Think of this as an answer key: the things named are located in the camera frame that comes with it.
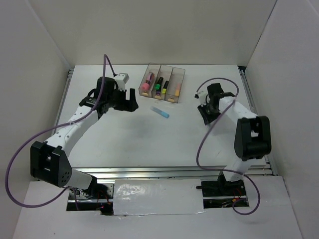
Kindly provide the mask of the pink cap pen bundle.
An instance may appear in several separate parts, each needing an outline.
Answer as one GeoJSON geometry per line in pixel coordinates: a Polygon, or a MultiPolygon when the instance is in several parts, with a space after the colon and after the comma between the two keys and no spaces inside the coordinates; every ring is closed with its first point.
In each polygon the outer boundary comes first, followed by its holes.
{"type": "Polygon", "coordinates": [[[153,72],[149,72],[145,82],[141,86],[141,89],[143,91],[147,91],[150,88],[151,83],[154,81],[154,78],[155,78],[154,73],[153,72]]]}

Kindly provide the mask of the black green highlighter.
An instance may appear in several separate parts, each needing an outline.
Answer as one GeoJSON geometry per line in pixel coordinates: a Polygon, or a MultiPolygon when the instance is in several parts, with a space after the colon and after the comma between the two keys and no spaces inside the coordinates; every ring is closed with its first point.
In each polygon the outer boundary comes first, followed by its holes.
{"type": "Polygon", "coordinates": [[[162,82],[163,82],[163,77],[160,77],[155,85],[155,90],[156,91],[160,91],[161,90],[161,85],[162,85],[162,82]]]}

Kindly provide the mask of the clear blue highlighter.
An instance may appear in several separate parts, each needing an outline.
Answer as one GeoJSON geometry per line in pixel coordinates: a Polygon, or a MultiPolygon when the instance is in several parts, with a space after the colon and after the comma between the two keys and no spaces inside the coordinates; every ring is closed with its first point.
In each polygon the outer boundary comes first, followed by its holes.
{"type": "Polygon", "coordinates": [[[154,107],[154,106],[151,106],[150,109],[151,109],[153,112],[155,112],[155,113],[161,115],[162,117],[164,117],[164,118],[166,118],[166,119],[169,118],[169,114],[168,114],[168,113],[166,113],[166,112],[164,112],[164,111],[162,111],[162,110],[160,110],[160,109],[158,109],[158,108],[156,108],[156,107],[154,107]]]}

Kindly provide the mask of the black yellow highlighter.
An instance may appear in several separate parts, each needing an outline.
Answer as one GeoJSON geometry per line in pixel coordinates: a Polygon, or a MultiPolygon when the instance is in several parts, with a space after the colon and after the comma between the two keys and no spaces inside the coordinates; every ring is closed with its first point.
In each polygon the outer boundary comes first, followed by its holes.
{"type": "Polygon", "coordinates": [[[163,86],[163,88],[161,90],[162,94],[166,94],[168,84],[169,84],[169,81],[165,81],[164,86],[163,86]]]}

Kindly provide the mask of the clear orange highlighter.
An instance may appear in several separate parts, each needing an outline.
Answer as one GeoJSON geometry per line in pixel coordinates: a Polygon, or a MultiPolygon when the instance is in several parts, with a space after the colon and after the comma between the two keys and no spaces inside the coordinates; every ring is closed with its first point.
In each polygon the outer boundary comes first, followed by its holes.
{"type": "Polygon", "coordinates": [[[179,97],[180,88],[181,88],[181,83],[178,83],[177,86],[176,86],[176,88],[175,88],[175,93],[174,93],[174,95],[175,95],[176,97],[179,97]]]}

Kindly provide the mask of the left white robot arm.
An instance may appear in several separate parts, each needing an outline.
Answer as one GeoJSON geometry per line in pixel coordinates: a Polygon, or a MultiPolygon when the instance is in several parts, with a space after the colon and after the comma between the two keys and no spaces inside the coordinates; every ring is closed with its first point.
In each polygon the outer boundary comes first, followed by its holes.
{"type": "Polygon", "coordinates": [[[68,157],[84,133],[110,108],[134,112],[139,107],[135,89],[130,89],[130,98],[126,98],[128,80],[126,73],[114,78],[99,78],[97,87],[80,102],[66,126],[45,142],[34,142],[30,148],[31,176],[59,188],[76,188],[88,199],[107,195],[106,185],[98,183],[95,176],[72,168],[68,157]]]}

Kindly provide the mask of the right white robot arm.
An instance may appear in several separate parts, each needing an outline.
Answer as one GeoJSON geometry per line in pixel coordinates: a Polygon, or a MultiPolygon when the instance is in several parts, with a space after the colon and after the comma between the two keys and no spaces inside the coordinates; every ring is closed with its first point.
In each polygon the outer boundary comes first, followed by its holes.
{"type": "Polygon", "coordinates": [[[200,101],[197,109],[205,125],[214,127],[223,116],[227,116],[236,126],[234,135],[236,158],[219,173],[217,179],[219,193],[229,195],[240,185],[253,161],[271,152],[269,118],[258,116],[237,102],[237,95],[224,92],[219,83],[209,85],[207,92],[197,92],[195,97],[200,101]]]}

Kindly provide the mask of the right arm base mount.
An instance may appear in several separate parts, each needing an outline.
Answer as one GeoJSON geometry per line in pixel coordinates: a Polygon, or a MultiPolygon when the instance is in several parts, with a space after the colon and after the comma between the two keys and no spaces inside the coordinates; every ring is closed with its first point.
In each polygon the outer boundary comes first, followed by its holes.
{"type": "Polygon", "coordinates": [[[196,189],[202,192],[205,209],[249,206],[243,180],[227,182],[219,175],[217,180],[201,181],[196,189]]]}

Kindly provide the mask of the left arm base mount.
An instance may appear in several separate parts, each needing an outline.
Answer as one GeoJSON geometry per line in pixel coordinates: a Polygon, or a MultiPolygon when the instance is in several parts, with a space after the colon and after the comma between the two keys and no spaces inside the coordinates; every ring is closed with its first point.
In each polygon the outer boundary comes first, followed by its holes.
{"type": "Polygon", "coordinates": [[[101,215],[112,216],[114,183],[99,184],[98,189],[89,194],[81,189],[70,189],[66,211],[67,212],[88,212],[96,211],[101,215]]]}

